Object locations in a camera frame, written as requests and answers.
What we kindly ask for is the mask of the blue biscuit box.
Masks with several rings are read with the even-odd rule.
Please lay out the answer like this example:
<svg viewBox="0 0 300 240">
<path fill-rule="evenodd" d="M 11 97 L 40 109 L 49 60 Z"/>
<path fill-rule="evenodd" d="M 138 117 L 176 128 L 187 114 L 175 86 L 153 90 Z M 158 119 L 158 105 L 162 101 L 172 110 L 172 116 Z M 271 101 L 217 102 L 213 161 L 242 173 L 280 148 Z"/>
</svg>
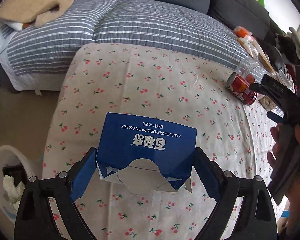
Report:
<svg viewBox="0 0 300 240">
<path fill-rule="evenodd" d="M 197 130 L 145 116 L 107 113 L 96 162 L 102 180 L 133 194 L 192 191 Z"/>
</svg>

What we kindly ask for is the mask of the white tissue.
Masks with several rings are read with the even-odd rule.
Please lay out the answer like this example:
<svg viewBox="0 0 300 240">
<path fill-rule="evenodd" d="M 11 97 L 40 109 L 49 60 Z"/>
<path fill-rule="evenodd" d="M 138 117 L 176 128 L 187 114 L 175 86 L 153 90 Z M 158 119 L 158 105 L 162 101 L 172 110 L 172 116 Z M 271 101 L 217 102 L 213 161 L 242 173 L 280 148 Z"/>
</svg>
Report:
<svg viewBox="0 0 300 240">
<path fill-rule="evenodd" d="M 19 185 L 15 187 L 13 181 L 14 179 L 12 177 L 4 175 L 2 185 L 7 193 L 11 207 L 14 209 L 15 213 L 17 213 L 25 190 L 25 185 L 20 182 Z"/>
</svg>

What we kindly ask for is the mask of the black plastic food tray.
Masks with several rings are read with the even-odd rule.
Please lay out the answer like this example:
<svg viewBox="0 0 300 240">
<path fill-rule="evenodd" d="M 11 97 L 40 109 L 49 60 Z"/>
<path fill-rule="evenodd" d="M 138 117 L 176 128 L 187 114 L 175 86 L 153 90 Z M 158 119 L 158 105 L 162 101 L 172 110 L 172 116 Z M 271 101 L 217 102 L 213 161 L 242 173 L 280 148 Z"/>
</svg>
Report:
<svg viewBox="0 0 300 240">
<path fill-rule="evenodd" d="M 4 175 L 10 176 L 14 179 L 13 183 L 15 187 L 17 187 L 20 182 L 24 185 L 27 184 L 28 177 L 22 164 L 12 166 L 7 165 L 2 168 L 2 172 Z"/>
</svg>

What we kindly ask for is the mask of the white plastic trash bin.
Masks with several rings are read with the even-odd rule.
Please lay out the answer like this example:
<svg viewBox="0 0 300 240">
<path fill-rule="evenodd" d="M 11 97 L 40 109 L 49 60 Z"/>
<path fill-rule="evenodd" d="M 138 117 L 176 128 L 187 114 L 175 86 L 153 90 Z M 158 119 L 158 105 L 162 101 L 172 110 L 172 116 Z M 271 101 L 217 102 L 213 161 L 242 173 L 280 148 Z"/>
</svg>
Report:
<svg viewBox="0 0 300 240">
<path fill-rule="evenodd" d="M 0 146 L 0 208 L 10 222 L 15 223 L 17 210 L 14 208 L 12 198 L 8 195 L 11 193 L 15 186 L 13 182 L 17 182 L 17 176 L 14 175 L 13 179 L 9 179 L 9 183 L 5 183 L 4 169 L 20 166 L 22 171 L 25 171 L 26 178 L 31 176 L 41 177 L 42 169 L 35 162 L 27 159 L 18 149 L 10 145 Z"/>
</svg>

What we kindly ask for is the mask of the clear jar of nuts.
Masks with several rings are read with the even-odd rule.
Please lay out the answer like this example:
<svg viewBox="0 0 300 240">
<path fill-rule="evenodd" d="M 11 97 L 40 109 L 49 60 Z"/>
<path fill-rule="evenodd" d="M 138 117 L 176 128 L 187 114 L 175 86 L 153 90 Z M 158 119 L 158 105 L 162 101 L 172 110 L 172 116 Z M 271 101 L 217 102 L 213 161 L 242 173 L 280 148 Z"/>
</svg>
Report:
<svg viewBox="0 0 300 240">
<path fill-rule="evenodd" d="M 264 93 L 264 90 L 267 88 L 267 85 L 254 85 L 255 92 L 258 92 L 260 94 L 257 98 L 258 102 L 262 105 L 262 107 L 266 111 L 272 111 L 274 109 L 280 109 L 280 107 L 277 105 L 276 102 L 274 102 L 267 94 Z M 268 88 L 277 88 L 281 92 L 286 94 L 295 94 L 294 90 L 291 90 L 290 87 L 286 87 L 284 84 L 280 82 L 271 83 Z"/>
</svg>

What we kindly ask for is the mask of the red drink can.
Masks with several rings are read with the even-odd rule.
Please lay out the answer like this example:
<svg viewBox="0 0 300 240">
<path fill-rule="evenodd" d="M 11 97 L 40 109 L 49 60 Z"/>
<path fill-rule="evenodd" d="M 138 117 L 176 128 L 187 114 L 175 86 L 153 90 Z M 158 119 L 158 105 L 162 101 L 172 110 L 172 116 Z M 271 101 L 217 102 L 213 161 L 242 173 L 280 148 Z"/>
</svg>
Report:
<svg viewBox="0 0 300 240">
<path fill-rule="evenodd" d="M 226 89 L 247 106 L 252 105 L 257 99 L 257 93 L 250 90 L 249 86 L 250 84 L 236 72 L 233 72 L 225 83 Z"/>
</svg>

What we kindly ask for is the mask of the clear plastic snack container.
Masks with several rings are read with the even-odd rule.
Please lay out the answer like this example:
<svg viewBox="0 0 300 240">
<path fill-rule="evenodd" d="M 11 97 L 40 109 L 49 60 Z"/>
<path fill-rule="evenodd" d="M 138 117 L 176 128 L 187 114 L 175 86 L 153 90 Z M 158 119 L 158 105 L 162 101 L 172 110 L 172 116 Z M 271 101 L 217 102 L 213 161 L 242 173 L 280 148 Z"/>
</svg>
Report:
<svg viewBox="0 0 300 240">
<path fill-rule="evenodd" d="M 249 84 L 261 83 L 265 74 L 268 74 L 266 68 L 256 59 L 243 59 L 235 69 L 235 72 L 243 77 Z"/>
</svg>

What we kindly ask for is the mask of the pile of clothes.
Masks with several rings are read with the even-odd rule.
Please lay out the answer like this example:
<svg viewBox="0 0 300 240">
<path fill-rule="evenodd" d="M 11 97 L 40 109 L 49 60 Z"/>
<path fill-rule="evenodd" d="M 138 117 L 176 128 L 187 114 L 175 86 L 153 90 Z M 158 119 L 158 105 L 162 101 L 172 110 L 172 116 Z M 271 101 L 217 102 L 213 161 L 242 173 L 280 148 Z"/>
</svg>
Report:
<svg viewBox="0 0 300 240">
<path fill-rule="evenodd" d="M 294 81 L 300 77 L 300 34 L 292 27 L 288 34 L 275 34 L 276 48 Z"/>
</svg>

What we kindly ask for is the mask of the orange snack packets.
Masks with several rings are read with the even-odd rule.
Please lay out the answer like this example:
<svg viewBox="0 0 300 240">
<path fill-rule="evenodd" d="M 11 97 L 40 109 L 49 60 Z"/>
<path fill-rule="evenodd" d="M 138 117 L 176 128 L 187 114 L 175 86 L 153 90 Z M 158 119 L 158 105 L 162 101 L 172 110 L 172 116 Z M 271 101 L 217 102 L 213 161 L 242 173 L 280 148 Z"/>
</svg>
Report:
<svg viewBox="0 0 300 240">
<path fill-rule="evenodd" d="M 275 74 L 275 70 L 270 64 L 268 55 L 261 48 L 257 40 L 252 36 L 252 32 L 241 26 L 237 26 L 234 28 L 233 33 L 237 36 L 237 40 L 241 46 L 253 59 L 259 59 L 270 74 Z"/>
</svg>

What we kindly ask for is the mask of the cherry print tablecloth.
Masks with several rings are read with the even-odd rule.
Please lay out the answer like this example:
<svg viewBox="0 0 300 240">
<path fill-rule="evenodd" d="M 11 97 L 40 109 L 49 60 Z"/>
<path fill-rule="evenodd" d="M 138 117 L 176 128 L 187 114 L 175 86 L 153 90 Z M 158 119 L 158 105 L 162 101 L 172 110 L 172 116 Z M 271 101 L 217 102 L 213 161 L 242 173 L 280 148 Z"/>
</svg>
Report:
<svg viewBox="0 0 300 240">
<path fill-rule="evenodd" d="M 197 129 L 197 146 L 238 177 L 270 181 L 274 123 L 258 102 L 244 106 L 224 84 L 221 64 L 164 49 L 92 43 L 75 55 L 63 82 L 44 152 L 43 177 L 69 170 L 97 147 L 108 112 Z M 192 191 L 138 196 L 94 174 L 76 205 L 98 239 L 194 239 L 215 202 L 196 172 Z"/>
</svg>

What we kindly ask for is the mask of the grey striped quilt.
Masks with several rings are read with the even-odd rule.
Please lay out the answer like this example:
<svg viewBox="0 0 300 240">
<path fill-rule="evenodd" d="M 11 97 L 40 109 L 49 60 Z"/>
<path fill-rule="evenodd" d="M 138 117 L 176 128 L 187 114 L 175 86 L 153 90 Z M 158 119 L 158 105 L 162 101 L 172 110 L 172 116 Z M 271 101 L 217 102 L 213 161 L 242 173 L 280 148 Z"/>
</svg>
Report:
<svg viewBox="0 0 300 240">
<path fill-rule="evenodd" d="M 88 43 L 125 43 L 173 50 L 234 69 L 248 57 L 236 35 L 212 17 L 152 0 L 75 0 L 59 18 L 14 31 L 0 53 L 7 90 L 61 88 L 76 52 Z"/>
</svg>

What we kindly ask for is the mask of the white pillow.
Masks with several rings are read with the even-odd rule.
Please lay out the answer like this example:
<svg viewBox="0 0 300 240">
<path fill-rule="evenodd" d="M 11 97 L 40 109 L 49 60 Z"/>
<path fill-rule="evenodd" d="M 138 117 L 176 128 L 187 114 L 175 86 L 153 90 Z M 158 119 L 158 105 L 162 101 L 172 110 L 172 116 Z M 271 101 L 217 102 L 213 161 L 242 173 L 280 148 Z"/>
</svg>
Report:
<svg viewBox="0 0 300 240">
<path fill-rule="evenodd" d="M 0 20 L 0 31 L 9 29 L 9 28 L 11 28 L 15 31 L 21 31 L 23 29 L 23 23 Z"/>
</svg>

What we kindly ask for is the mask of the beige fleece blanket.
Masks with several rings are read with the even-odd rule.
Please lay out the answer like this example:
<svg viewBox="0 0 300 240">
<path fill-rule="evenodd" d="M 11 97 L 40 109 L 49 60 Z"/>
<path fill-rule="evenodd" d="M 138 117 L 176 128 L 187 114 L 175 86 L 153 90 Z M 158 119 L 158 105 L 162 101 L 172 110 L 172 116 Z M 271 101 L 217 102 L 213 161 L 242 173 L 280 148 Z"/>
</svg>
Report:
<svg viewBox="0 0 300 240">
<path fill-rule="evenodd" d="M 34 23 L 39 28 L 61 17 L 74 0 L 2 0 L 0 21 Z"/>
</svg>

